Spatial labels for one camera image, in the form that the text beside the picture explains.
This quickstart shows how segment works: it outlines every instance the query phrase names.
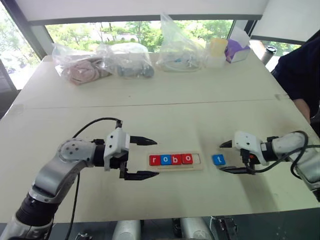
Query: person's hand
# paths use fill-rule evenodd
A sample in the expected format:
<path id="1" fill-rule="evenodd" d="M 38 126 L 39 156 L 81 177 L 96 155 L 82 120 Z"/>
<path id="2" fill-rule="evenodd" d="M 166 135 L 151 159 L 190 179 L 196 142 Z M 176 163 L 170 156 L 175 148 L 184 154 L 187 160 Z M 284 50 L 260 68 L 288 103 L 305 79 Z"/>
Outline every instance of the person's hand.
<path id="1" fill-rule="evenodd" d="M 305 119 L 308 121 L 310 124 L 310 108 L 308 104 L 303 100 L 302 98 L 300 99 L 295 99 L 293 100 L 295 106 L 299 109 L 299 111 L 302 113 L 302 115 L 305 117 Z"/>

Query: black cable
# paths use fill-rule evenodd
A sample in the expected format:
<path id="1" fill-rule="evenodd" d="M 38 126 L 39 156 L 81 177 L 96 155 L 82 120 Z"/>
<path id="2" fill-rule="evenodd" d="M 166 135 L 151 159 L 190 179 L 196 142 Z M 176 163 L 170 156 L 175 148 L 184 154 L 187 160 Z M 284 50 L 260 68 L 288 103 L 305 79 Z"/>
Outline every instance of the black cable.
<path id="1" fill-rule="evenodd" d="M 112 121 L 116 121 L 116 125 L 115 128 L 121 128 L 122 127 L 122 121 L 118 118 L 114 118 L 114 117 L 101 117 L 98 118 L 96 120 L 93 120 L 91 122 L 89 122 L 88 124 L 86 124 L 83 128 L 81 128 L 72 138 L 76 138 L 83 130 L 85 130 L 87 127 L 89 127 L 90 125 L 99 122 L 99 121 L 103 121 L 103 120 L 112 120 Z M 79 184 L 80 184 L 80 172 L 77 175 L 77 182 L 76 182 L 76 187 L 75 187 L 75 194 L 74 194 L 74 201 L 73 201 L 73 209 L 72 209 L 72 215 L 71 215 L 71 220 L 70 220 L 70 224 L 69 224 L 69 229 L 68 232 L 65 236 L 65 240 L 69 239 L 71 230 L 72 230 L 72 226 L 74 224 L 74 219 L 75 219 L 75 213 L 76 213 L 76 206 L 77 206 L 77 199 L 78 199 L 78 191 L 79 191 Z"/>
<path id="2" fill-rule="evenodd" d="M 116 126 L 115 128 L 121 128 L 122 127 L 122 121 L 118 118 L 115 118 L 115 117 L 101 117 L 101 118 L 98 118 L 96 120 L 93 120 L 91 122 L 89 122 L 87 125 L 85 125 L 83 128 L 81 128 L 72 138 L 76 138 L 83 130 L 85 130 L 87 127 L 89 127 L 90 125 L 96 123 L 96 122 L 99 122 L 99 121 L 102 121 L 102 120 L 113 120 L 113 121 L 116 121 Z"/>
<path id="3" fill-rule="evenodd" d="M 320 148 L 320 145 L 309 145 L 309 146 L 306 146 L 305 147 L 305 150 L 306 149 L 312 149 L 312 148 Z M 279 158 L 276 162 L 274 162 L 273 164 L 271 164 L 270 166 L 264 168 L 264 169 L 260 169 L 260 170 L 254 170 L 252 169 L 251 167 L 249 167 L 248 163 L 245 163 L 245 167 L 254 172 L 254 173 L 263 173 L 263 172 L 266 172 L 270 169 L 272 169 L 273 167 L 275 167 L 276 165 L 278 165 L 279 163 L 283 162 L 286 158 L 288 158 L 290 155 L 296 153 L 296 152 L 299 152 L 303 149 L 303 147 L 300 147 L 300 148 L 297 148 L 295 150 L 292 150 L 291 152 L 287 153 L 286 155 L 283 155 L 281 158 Z"/>
<path id="4" fill-rule="evenodd" d="M 299 155 L 296 157 L 296 159 L 293 161 L 293 163 L 291 164 L 290 166 L 290 172 L 292 173 L 293 176 L 295 176 L 297 179 L 301 179 L 301 177 L 299 177 L 294 169 L 295 169 L 295 166 L 297 165 L 297 162 L 301 159 L 301 157 L 303 156 L 303 154 L 305 154 L 305 151 L 306 151 L 306 147 L 308 145 L 308 140 L 309 140 L 309 137 L 308 135 L 304 132 L 304 131 L 296 131 L 295 133 L 301 133 L 304 135 L 304 144 L 303 144 L 303 147 L 301 149 L 301 152 L 299 153 Z"/>
<path id="5" fill-rule="evenodd" d="M 76 213 L 76 206 L 77 206 L 77 199 L 78 199 L 78 191 L 79 191 L 79 184 L 80 184 L 80 172 L 77 175 L 76 187 L 75 187 L 75 194 L 74 194 L 74 201 L 73 201 L 73 209 L 72 209 L 72 216 L 69 224 L 68 232 L 65 236 L 65 240 L 69 239 L 72 226 L 74 225 L 75 213 Z"/>

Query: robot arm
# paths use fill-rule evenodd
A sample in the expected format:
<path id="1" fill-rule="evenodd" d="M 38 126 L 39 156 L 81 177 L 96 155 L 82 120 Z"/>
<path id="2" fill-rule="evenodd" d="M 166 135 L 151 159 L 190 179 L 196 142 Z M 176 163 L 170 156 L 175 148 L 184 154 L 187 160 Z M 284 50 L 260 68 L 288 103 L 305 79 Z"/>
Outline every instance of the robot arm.
<path id="1" fill-rule="evenodd" d="M 320 202 L 320 153 L 315 148 L 319 145 L 307 146 L 308 136 L 301 131 L 292 132 L 282 137 L 268 137 L 263 142 L 256 136 L 246 132 L 237 131 L 234 142 L 227 141 L 221 148 L 231 148 L 233 145 L 240 150 L 242 162 L 245 167 L 227 166 L 221 170 L 232 174 L 252 174 L 266 172 L 282 161 L 292 162 L 293 169 Z M 262 170 L 256 170 L 255 165 L 264 166 L 274 162 Z"/>
<path id="2" fill-rule="evenodd" d="M 78 173 L 83 168 L 120 169 L 124 180 L 144 180 L 159 174 L 152 171 L 128 173 L 129 145 L 154 145 L 155 141 L 130 136 L 121 127 L 110 133 L 106 141 L 92 142 L 72 138 L 61 144 L 54 158 L 37 174 L 31 189 L 4 229 L 0 240 L 45 239 L 53 217 Z"/>

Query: clear plastic bag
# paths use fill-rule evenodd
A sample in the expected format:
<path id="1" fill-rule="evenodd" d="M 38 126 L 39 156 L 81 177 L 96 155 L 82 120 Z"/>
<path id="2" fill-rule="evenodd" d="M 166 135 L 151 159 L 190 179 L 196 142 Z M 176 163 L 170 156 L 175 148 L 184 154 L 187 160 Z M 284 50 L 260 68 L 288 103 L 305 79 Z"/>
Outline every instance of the clear plastic bag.
<path id="1" fill-rule="evenodd" d="M 104 62 L 104 56 L 96 52 L 75 50 L 58 43 L 54 43 L 52 58 L 57 73 L 76 85 L 92 82 L 99 78 L 109 76 Z"/>
<path id="2" fill-rule="evenodd" d="M 202 67 L 204 48 L 184 35 L 167 14 L 162 13 L 163 43 L 156 65 L 167 72 L 193 72 Z"/>
<path id="3" fill-rule="evenodd" d="M 155 74 L 148 49 L 140 43 L 101 44 L 97 53 L 104 56 L 104 64 L 112 74 L 125 78 L 150 78 Z"/>

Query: tissue box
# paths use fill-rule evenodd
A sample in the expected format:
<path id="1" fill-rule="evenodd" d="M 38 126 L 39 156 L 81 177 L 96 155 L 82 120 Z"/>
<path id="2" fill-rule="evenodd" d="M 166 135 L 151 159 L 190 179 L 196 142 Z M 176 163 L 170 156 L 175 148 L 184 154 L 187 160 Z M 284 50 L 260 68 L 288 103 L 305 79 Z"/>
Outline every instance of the tissue box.
<path id="1" fill-rule="evenodd" d="M 235 63 L 245 60 L 249 52 L 249 46 L 241 47 L 237 41 L 229 39 L 225 50 L 225 57 L 229 63 Z"/>

